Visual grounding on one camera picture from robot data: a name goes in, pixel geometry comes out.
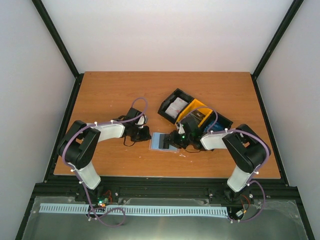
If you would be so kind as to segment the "dark card stack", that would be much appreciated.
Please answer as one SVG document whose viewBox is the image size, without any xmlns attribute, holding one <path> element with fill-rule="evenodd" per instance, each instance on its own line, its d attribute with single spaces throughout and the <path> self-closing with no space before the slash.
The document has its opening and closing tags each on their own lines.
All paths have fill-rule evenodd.
<svg viewBox="0 0 320 240">
<path fill-rule="evenodd" d="M 200 112 L 199 110 L 194 110 L 189 115 L 195 119 L 197 124 L 200 124 L 202 120 L 206 117 L 206 115 Z"/>
</svg>

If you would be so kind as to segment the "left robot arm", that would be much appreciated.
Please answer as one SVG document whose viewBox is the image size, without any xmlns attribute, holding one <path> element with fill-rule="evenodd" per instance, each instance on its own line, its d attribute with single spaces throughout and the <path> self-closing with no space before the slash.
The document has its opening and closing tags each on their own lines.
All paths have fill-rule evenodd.
<svg viewBox="0 0 320 240">
<path fill-rule="evenodd" d="M 87 187 L 86 195 L 92 201 L 99 201 L 104 195 L 104 188 L 99 185 L 101 177 L 92 162 L 97 144 L 121 138 L 130 138 L 133 143 L 148 141 L 151 135 L 147 121 L 144 112 L 131 107 L 126 115 L 105 123 L 76 120 L 64 135 L 57 147 L 57 154 L 76 174 L 79 183 Z"/>
</svg>

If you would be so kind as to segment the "blue card stack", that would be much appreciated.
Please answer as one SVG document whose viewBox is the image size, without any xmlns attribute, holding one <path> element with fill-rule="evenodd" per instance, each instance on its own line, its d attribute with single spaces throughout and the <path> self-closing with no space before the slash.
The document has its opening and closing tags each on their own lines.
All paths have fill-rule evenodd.
<svg viewBox="0 0 320 240">
<path fill-rule="evenodd" d="M 212 125 L 214 123 L 214 121 L 211 121 L 209 122 L 208 124 L 205 125 L 204 129 L 203 129 L 203 132 L 210 132 L 210 131 L 213 131 L 213 132 L 219 132 L 219 131 L 223 131 L 225 129 L 225 127 L 219 123 L 218 121 Z"/>
</svg>

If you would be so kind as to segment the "pink card holder wallet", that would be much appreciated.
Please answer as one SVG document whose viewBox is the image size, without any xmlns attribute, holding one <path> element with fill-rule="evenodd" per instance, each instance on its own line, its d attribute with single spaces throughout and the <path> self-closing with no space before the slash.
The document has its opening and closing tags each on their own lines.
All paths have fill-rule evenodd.
<svg viewBox="0 0 320 240">
<path fill-rule="evenodd" d="M 152 151 L 178 153 L 179 152 L 178 148 L 165 142 L 165 138 L 168 136 L 169 134 L 167 133 L 153 132 L 151 135 L 149 149 Z"/>
</svg>

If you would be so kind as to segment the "dark credit card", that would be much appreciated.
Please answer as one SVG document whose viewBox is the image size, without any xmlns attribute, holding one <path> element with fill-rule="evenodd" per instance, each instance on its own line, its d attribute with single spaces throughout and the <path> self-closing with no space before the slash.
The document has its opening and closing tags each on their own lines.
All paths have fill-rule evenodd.
<svg viewBox="0 0 320 240">
<path fill-rule="evenodd" d="M 169 134 L 161 133 L 159 135 L 159 143 L 158 148 L 160 150 L 169 151 L 173 149 L 173 146 L 171 145 L 171 139 Z"/>
</svg>

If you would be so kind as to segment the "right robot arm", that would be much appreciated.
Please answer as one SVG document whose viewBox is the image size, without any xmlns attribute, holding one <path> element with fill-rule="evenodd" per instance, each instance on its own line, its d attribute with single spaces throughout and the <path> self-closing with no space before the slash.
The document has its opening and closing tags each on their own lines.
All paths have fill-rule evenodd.
<svg viewBox="0 0 320 240">
<path fill-rule="evenodd" d="M 193 146 L 199 152 L 228 150 L 235 168 L 226 182 L 226 195 L 239 193 L 248 186 L 271 155 L 269 146 L 246 124 L 220 131 L 202 130 L 190 117 L 182 120 L 176 130 L 165 134 L 162 142 L 165 149 L 172 146 L 185 150 Z"/>
</svg>

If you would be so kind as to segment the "white card stack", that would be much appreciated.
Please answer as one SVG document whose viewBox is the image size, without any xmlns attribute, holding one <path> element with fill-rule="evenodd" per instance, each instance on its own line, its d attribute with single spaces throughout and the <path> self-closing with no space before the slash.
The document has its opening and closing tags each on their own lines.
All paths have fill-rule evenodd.
<svg viewBox="0 0 320 240">
<path fill-rule="evenodd" d="M 185 106 L 188 105 L 188 102 L 177 97 L 165 110 L 165 113 L 172 118 L 176 118 L 178 114 L 183 110 Z"/>
</svg>

